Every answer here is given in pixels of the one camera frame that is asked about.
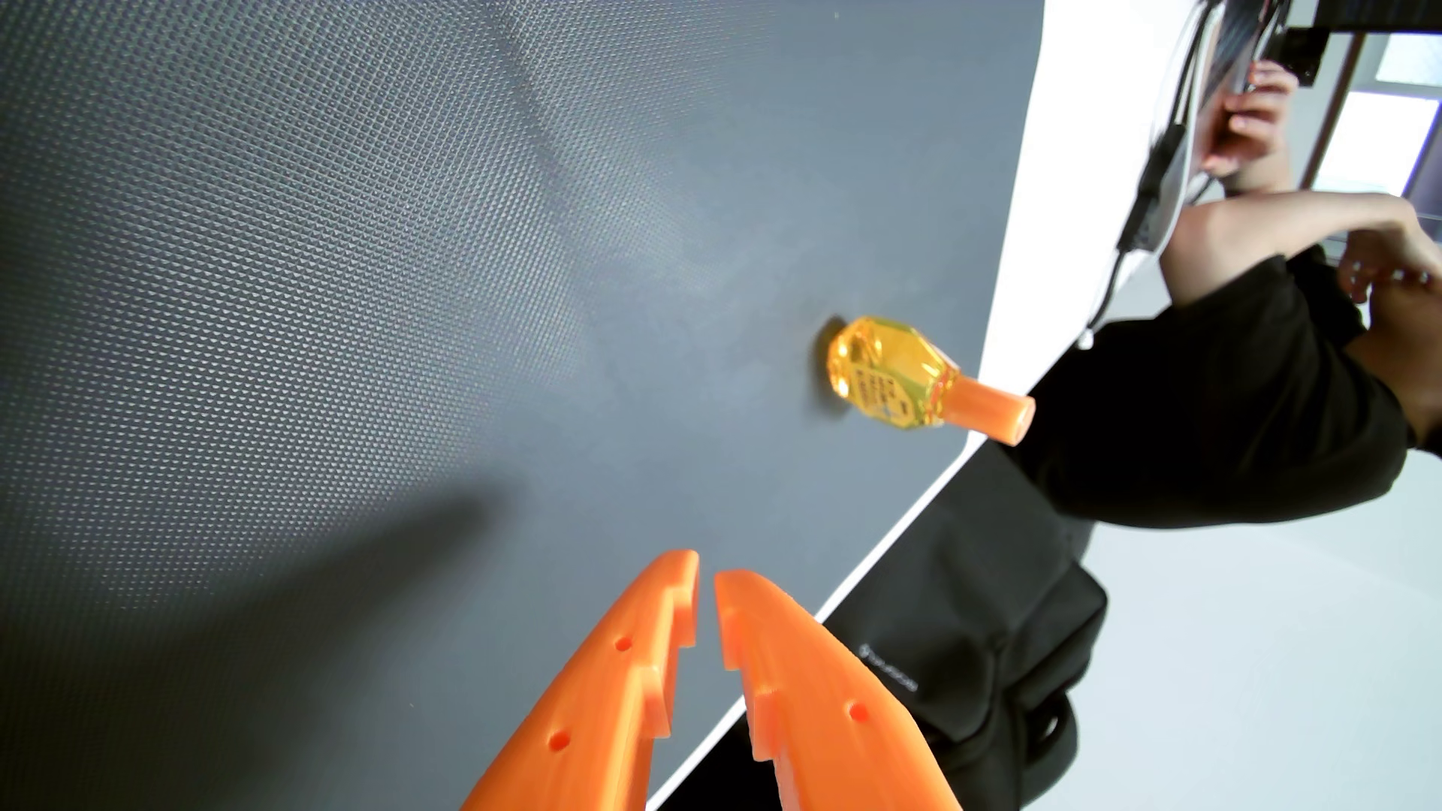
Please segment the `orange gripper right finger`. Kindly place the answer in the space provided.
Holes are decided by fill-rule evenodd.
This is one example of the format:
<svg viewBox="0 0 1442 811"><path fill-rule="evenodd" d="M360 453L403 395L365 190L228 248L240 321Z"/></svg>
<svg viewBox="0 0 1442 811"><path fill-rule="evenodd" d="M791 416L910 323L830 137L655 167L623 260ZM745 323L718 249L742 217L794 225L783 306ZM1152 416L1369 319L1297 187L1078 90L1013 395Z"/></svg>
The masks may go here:
<svg viewBox="0 0 1442 811"><path fill-rule="evenodd" d="M753 758L784 810L959 810L908 709L771 580L712 579L724 667L741 675Z"/></svg>

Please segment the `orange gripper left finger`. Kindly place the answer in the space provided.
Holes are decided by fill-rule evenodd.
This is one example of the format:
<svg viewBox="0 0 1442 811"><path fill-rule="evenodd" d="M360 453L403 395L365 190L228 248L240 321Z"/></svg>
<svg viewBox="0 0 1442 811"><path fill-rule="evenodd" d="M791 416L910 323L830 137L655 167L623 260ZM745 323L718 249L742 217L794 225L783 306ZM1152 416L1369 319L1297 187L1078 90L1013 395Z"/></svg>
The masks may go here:
<svg viewBox="0 0 1442 811"><path fill-rule="evenodd" d="M463 810L645 810L672 732L676 654L695 644L699 556L660 554L614 600Z"/></svg>

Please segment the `person's hand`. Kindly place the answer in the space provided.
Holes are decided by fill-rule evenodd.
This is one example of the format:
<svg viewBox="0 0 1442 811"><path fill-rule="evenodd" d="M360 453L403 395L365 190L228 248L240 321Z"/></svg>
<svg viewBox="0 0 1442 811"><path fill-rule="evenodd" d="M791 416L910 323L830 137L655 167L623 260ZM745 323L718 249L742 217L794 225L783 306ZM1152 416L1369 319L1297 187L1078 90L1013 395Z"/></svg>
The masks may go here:
<svg viewBox="0 0 1442 811"><path fill-rule="evenodd" d="M1357 304L1373 287L1402 287L1439 297L1441 247L1419 227L1348 231L1338 263L1341 290Z"/></svg>
<svg viewBox="0 0 1442 811"><path fill-rule="evenodd" d="M1239 190L1288 186L1285 124L1298 88L1298 78L1280 63L1252 62L1244 89L1208 104L1198 133L1198 172Z"/></svg>

